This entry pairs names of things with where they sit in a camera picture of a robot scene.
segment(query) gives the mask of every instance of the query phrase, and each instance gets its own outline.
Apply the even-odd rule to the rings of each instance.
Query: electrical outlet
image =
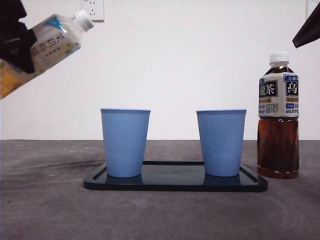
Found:
[[[315,10],[320,0],[306,0],[306,18],[308,18]]]
[[[105,20],[104,0],[81,0],[82,8],[88,13],[92,21],[101,22]]]

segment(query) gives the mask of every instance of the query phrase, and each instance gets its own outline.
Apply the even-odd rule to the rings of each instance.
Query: plastic bottle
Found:
[[[30,53],[35,72],[28,74],[0,60],[0,98],[4,98],[80,49],[83,33],[93,26],[87,13],[82,10],[73,18],[54,14],[33,27],[37,41],[30,48]]]
[[[271,54],[271,68],[259,80],[257,169],[278,179],[299,173],[299,77],[288,63],[287,52]]]

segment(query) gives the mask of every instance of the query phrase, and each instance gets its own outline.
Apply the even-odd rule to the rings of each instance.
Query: ribbed cup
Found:
[[[107,174],[129,178],[141,174],[150,110],[101,108]]]
[[[245,109],[197,111],[205,172],[219,177],[239,174]]]

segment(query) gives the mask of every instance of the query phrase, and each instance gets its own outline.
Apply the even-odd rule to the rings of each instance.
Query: black tray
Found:
[[[143,161],[142,173],[134,177],[107,175],[106,164],[84,179],[89,190],[264,192],[268,182],[243,164],[237,176],[205,173],[203,161]]]

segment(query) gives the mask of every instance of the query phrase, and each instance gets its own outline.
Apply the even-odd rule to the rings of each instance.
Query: white bottle cap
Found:
[[[85,10],[78,11],[74,17],[86,32],[94,27],[94,22],[91,21]]]
[[[276,62],[289,62],[289,53],[286,51],[272,53],[270,55],[270,65]]]

